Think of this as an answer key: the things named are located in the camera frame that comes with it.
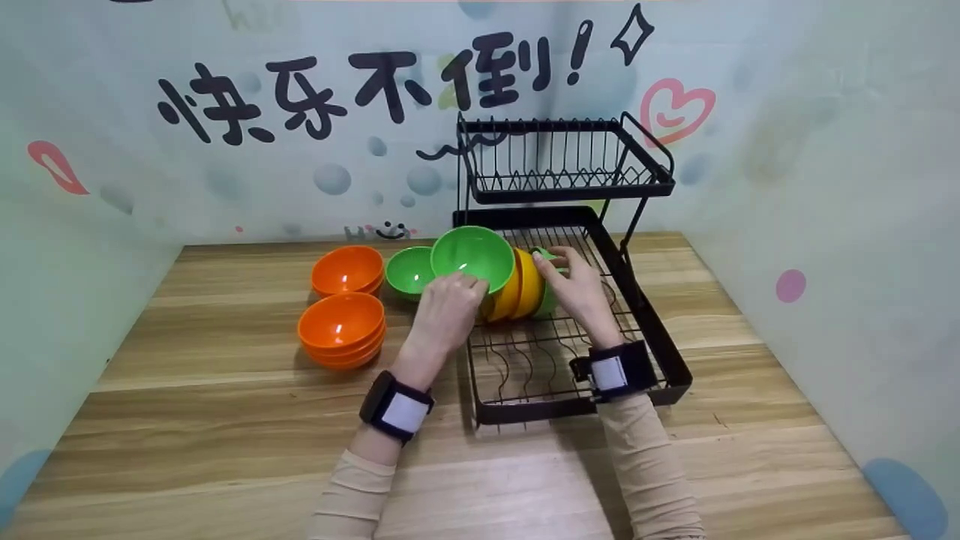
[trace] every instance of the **orange bowl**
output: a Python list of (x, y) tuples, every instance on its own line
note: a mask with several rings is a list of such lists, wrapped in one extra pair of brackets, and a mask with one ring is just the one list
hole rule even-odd
[(364, 294), (370, 294), (373, 296), (380, 296), (380, 287), (383, 285), (383, 278), (380, 278), (377, 282), (366, 286), (362, 289), (357, 290), (357, 292), (362, 292)]
[(383, 304), (362, 292), (335, 294), (308, 307), (297, 323), (304, 348), (338, 354), (360, 345), (380, 330)]
[(315, 362), (322, 365), (326, 369), (332, 369), (333, 371), (346, 371), (350, 369), (356, 369), (367, 365), (371, 360), (377, 357), (380, 354), (380, 350), (383, 347), (383, 341), (376, 343), (376, 347), (371, 349), (368, 353), (358, 356), (353, 360), (343, 362), (343, 363), (327, 363), (325, 360), (313, 358)]
[(492, 300), (484, 304), (484, 314), (488, 323), (505, 319), (516, 311), (520, 301), (520, 261), (514, 251), (514, 272), (503, 288), (492, 294)]
[(380, 325), (380, 328), (378, 328), (369, 338), (364, 339), (355, 345), (345, 347), (342, 350), (330, 352), (329, 349), (318, 349), (309, 345), (303, 345), (303, 349), (308, 355), (310, 355), (311, 358), (315, 360), (323, 360), (324, 363), (343, 363), (369, 353), (376, 348), (374, 345), (377, 347), (382, 345), (386, 335), (387, 323), (384, 322)]
[(320, 296), (376, 287), (383, 281), (383, 257), (370, 246), (344, 246), (313, 265), (310, 284)]
[(519, 319), (532, 315), (540, 307), (544, 283), (543, 276), (534, 264), (533, 256), (517, 248), (514, 248), (514, 251), (516, 252), (516, 271), (520, 274), (520, 298), (510, 318)]

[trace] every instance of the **sleeve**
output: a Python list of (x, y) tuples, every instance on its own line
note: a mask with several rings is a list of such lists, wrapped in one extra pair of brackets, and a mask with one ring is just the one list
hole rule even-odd
[(370, 540), (380, 522), (396, 467), (344, 451), (313, 512), (309, 540)]
[(697, 502), (650, 398), (597, 406), (637, 540), (705, 539)]

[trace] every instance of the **bowl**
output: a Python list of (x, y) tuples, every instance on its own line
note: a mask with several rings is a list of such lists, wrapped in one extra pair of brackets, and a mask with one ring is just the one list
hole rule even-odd
[(353, 357), (361, 356), (365, 353), (368, 353), (372, 348), (372, 344), (379, 340), (383, 341), (383, 337), (387, 334), (387, 322), (384, 321), (380, 323), (380, 326), (377, 327), (373, 334), (365, 339), (361, 339), (359, 342), (349, 345), (347, 347), (342, 347), (340, 349), (320, 349), (313, 347), (311, 345), (303, 345), (303, 349), (310, 355), (312, 358), (326, 358), (330, 361), (340, 361), (344, 362), (350, 360)]
[(387, 283), (403, 298), (417, 300), (433, 281), (427, 246), (414, 246), (399, 251), (387, 261)]
[(383, 279), (383, 257), (370, 246), (344, 246), (313, 265), (310, 283), (322, 297), (370, 288)]
[[(543, 258), (550, 260), (551, 258), (557, 258), (557, 256), (546, 251), (543, 248), (534, 248), (533, 252), (540, 253)], [(560, 269), (561, 274), (566, 273), (566, 268)], [(543, 297), (540, 299), (540, 307), (534, 311), (533, 318), (541, 319), (548, 317), (553, 310), (557, 308), (557, 294), (553, 292), (553, 287), (550, 286), (550, 283), (543, 284)]]
[(534, 258), (529, 253), (515, 248), (517, 272), (520, 273), (520, 299), (511, 319), (533, 315), (543, 298), (543, 276), (537, 271)]
[(323, 361), (317, 360), (316, 358), (314, 359), (314, 361), (316, 361), (318, 364), (322, 365), (326, 369), (332, 369), (333, 371), (346, 371), (350, 369), (357, 369), (359, 367), (363, 367), (367, 365), (368, 363), (370, 363), (371, 360), (376, 358), (377, 355), (380, 354), (380, 350), (382, 346), (383, 346), (383, 342), (381, 341), (380, 343), (377, 343), (376, 348), (371, 350), (369, 353), (366, 353), (363, 356), (359, 356), (349, 362), (325, 363)]
[(514, 249), (485, 227), (466, 225), (444, 233), (430, 251), (434, 276), (462, 271), (490, 283), (488, 293), (503, 288), (514, 273)]
[(520, 301), (520, 261), (514, 253), (514, 273), (511, 274), (507, 284), (503, 288), (494, 292), (491, 299), (483, 304), (484, 318), (488, 323), (505, 319), (516, 311), (516, 305)]
[(372, 360), (373, 357), (376, 356), (383, 347), (383, 341), (386, 338), (386, 335), (387, 327), (384, 325), (383, 330), (374, 336), (370, 342), (367, 342), (362, 347), (343, 355), (327, 355), (319, 352), (316, 349), (306, 347), (304, 347), (304, 350), (314, 362), (322, 365), (323, 367), (330, 369), (352, 369), (364, 365)]
[(359, 289), (359, 290), (357, 290), (356, 292), (362, 292), (362, 293), (364, 293), (364, 294), (369, 294), (369, 295), (377, 296), (377, 297), (378, 297), (378, 296), (380, 296), (380, 287), (381, 287), (381, 285), (383, 285), (383, 278), (380, 278), (377, 282), (374, 282), (373, 284), (371, 284), (371, 285), (369, 285), (369, 286), (366, 286), (366, 287), (364, 287), (364, 288), (362, 288), (362, 289)]
[(375, 335), (385, 320), (383, 304), (362, 292), (335, 294), (300, 316), (297, 335), (304, 348), (338, 354)]

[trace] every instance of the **pink heart drawing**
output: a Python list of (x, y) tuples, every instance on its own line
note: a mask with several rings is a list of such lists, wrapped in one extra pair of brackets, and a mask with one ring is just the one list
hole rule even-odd
[[(704, 102), (704, 109), (700, 113), (700, 116), (697, 116), (696, 120), (690, 122), (679, 130), (667, 135), (657, 135), (653, 125), (650, 123), (650, 104), (654, 99), (654, 95), (661, 90), (670, 90), (670, 107), (672, 110), (680, 109), (695, 99), (699, 99)], [(647, 90), (647, 93), (643, 94), (643, 100), (640, 102), (640, 123), (643, 124), (643, 127), (646, 128), (647, 131), (654, 134), (661, 144), (667, 145), (697, 131), (697, 128), (699, 128), (700, 125), (707, 120), (707, 117), (710, 115), (710, 112), (713, 110), (713, 106), (716, 105), (716, 102), (717, 95), (709, 88), (693, 88), (690, 91), (684, 92), (684, 84), (679, 80), (660, 79), (650, 86), (650, 88)], [(683, 125), (685, 121), (686, 118), (684, 116), (667, 118), (665, 113), (657, 113), (657, 123), (663, 128), (676, 128)], [(654, 144), (652, 140), (647, 140), (647, 146), (653, 148), (656, 146), (656, 144)]]

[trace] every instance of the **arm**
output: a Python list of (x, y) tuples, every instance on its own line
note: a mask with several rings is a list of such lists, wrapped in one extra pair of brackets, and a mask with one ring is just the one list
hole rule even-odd
[[(390, 372), (426, 392), (447, 357), (467, 340), (487, 283), (461, 273), (437, 278), (420, 298), (417, 316)], [(310, 540), (369, 540), (394, 480), (400, 442), (361, 425), (313, 513)]]
[[(559, 258), (534, 261), (564, 309), (579, 322), (597, 349), (623, 343), (603, 292), (599, 273), (571, 248), (551, 248)], [(569, 278), (554, 266), (569, 269)], [(597, 406), (623, 493), (634, 538), (703, 539), (704, 528), (684, 469), (646, 394)]]

